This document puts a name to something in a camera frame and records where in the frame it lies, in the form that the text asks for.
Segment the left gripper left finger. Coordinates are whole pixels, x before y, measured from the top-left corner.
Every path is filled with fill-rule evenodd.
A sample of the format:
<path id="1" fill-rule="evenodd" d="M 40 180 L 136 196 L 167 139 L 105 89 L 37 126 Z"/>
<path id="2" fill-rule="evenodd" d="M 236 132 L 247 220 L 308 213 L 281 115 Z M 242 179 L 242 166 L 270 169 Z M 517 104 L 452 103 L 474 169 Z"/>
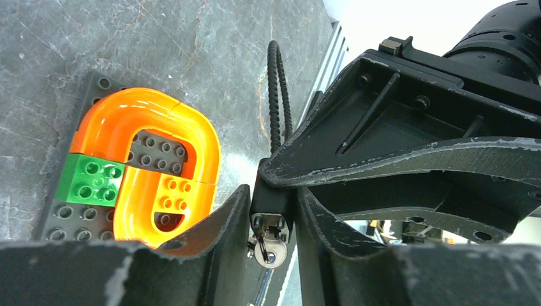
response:
<path id="1" fill-rule="evenodd" d="M 3 242 L 2 305 L 240 305 L 250 188 L 157 249 L 137 241 Z"/>

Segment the silver key with ring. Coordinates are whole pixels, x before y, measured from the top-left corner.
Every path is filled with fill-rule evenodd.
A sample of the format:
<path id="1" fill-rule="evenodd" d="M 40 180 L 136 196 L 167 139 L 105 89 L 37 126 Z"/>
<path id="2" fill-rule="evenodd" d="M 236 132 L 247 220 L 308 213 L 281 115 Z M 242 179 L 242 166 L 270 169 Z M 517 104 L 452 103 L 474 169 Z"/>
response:
<path id="1" fill-rule="evenodd" d="M 269 231 L 257 231 L 250 227 L 248 236 L 248 256 L 264 268 L 280 267 L 288 254 L 287 243 L 290 240 L 288 228 L 278 229 L 271 226 Z"/>

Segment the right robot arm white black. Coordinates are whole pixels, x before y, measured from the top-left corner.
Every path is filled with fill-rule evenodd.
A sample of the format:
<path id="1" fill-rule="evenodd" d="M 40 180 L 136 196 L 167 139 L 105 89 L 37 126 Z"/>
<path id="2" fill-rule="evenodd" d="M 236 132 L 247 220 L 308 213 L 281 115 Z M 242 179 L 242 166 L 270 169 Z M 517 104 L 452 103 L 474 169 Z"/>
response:
<path id="1" fill-rule="evenodd" d="M 442 56 L 392 37 L 361 53 L 258 172 L 338 216 L 506 240 L 540 206 L 540 2 L 495 8 Z"/>

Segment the green toy brick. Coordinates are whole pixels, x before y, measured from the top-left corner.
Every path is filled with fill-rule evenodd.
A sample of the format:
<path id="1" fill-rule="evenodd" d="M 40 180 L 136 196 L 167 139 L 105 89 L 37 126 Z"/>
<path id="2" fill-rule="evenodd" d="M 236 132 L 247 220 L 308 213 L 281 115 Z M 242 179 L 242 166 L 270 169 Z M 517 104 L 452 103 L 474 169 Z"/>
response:
<path id="1" fill-rule="evenodd" d="M 114 207 L 125 164 L 69 153 L 54 198 L 66 203 Z"/>

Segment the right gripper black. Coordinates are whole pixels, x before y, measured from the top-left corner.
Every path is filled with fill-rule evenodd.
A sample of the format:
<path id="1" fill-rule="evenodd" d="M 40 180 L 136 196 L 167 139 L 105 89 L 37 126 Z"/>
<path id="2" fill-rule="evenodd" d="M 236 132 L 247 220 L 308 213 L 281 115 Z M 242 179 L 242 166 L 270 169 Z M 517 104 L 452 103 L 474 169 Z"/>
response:
<path id="1" fill-rule="evenodd" d="M 258 174 L 273 187 L 312 186 L 346 220 L 501 243 L 540 206 L 540 49 L 477 36 L 438 57 L 389 38 L 339 74 L 299 147 L 308 153 L 295 173 L 269 160 Z"/>

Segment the grey toy baseplate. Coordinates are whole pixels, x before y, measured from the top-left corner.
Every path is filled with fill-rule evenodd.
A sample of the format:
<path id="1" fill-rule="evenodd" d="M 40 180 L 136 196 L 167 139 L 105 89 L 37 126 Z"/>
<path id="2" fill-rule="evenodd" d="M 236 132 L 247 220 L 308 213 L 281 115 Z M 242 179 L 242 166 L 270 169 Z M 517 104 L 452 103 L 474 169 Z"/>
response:
<path id="1" fill-rule="evenodd" d="M 77 105 L 77 116 L 68 130 L 70 138 L 75 136 L 86 113 L 100 99 L 126 89 L 125 85 L 96 71 L 85 77 L 84 85 L 82 98 Z M 50 193 L 34 237 L 37 240 L 52 241 L 110 240 L 113 237 L 114 207 L 66 203 L 54 198 L 69 153 L 65 150 L 62 154 L 63 165 L 54 174 L 56 188 Z M 181 142 L 156 132 L 141 130 L 130 145 L 127 164 L 143 170 L 179 176 L 187 161 L 186 146 Z"/>

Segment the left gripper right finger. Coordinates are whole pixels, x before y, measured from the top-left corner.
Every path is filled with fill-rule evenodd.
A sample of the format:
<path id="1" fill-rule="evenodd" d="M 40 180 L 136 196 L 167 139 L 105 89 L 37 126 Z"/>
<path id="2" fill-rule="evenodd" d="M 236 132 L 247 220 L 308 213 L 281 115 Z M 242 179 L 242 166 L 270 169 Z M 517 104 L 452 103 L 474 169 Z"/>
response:
<path id="1" fill-rule="evenodd" d="M 539 305 L 535 245 L 386 246 L 302 187 L 297 249 L 304 305 Z"/>

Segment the black cable loop lock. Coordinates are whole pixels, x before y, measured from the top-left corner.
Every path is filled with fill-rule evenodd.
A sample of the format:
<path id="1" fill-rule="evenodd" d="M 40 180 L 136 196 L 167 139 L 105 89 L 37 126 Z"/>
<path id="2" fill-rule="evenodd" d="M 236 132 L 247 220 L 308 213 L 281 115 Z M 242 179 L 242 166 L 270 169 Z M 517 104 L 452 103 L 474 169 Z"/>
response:
<path id="1" fill-rule="evenodd" d="M 293 134 L 293 120 L 285 69 L 279 43 L 267 47 L 267 88 L 269 102 L 270 153 L 273 154 Z M 253 233 L 266 240 L 290 241 L 294 192 L 272 187 L 261 175 L 256 176 L 250 219 Z"/>

